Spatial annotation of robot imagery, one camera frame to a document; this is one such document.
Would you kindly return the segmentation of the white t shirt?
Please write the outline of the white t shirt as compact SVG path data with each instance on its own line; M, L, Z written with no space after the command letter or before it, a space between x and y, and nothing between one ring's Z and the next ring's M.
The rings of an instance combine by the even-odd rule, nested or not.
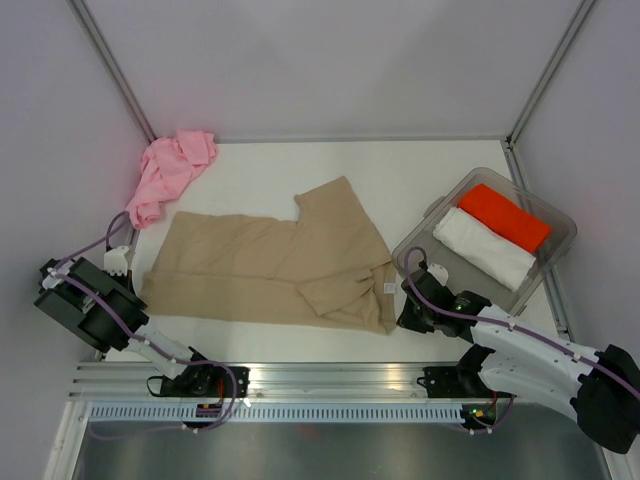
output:
M521 287L535 263L531 253L457 207L437 223L433 237L512 292Z

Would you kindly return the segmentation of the beige t shirt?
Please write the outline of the beige t shirt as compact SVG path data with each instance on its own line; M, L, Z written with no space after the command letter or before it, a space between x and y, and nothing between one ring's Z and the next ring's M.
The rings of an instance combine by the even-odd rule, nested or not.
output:
M176 213L142 278L148 312L391 333L396 270L350 182L294 200L295 220Z

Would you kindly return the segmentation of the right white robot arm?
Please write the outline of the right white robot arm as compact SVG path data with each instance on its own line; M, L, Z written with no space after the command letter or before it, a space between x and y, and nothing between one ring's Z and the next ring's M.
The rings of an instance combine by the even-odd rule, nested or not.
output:
M426 270L401 287L406 301L400 327L441 332L470 345L447 377L424 369L420 382L429 397L516 396L575 421L611 452L630 451L639 435L639 367L626 350L553 338L478 294L453 294Z

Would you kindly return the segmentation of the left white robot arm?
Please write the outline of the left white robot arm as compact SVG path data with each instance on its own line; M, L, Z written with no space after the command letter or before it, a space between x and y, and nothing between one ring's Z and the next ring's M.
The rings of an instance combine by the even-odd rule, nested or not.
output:
M218 372L195 349L162 334L132 291L83 257L63 264L52 259L40 268L34 305L70 333L101 353L133 352L154 364L166 378L183 377L195 395L218 384Z

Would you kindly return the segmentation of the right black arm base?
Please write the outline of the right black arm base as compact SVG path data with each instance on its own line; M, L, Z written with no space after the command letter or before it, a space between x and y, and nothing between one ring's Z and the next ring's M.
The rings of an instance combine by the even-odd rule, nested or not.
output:
M507 399L510 393L492 390L480 379L480 368L427 366L412 379L431 399Z

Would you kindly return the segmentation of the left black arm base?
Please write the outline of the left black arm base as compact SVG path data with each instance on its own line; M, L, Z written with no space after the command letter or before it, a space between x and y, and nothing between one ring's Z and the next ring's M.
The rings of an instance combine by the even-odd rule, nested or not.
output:
M156 398L244 398L250 369L232 366L230 371L231 374L222 367L190 366L175 379L151 376L146 388Z

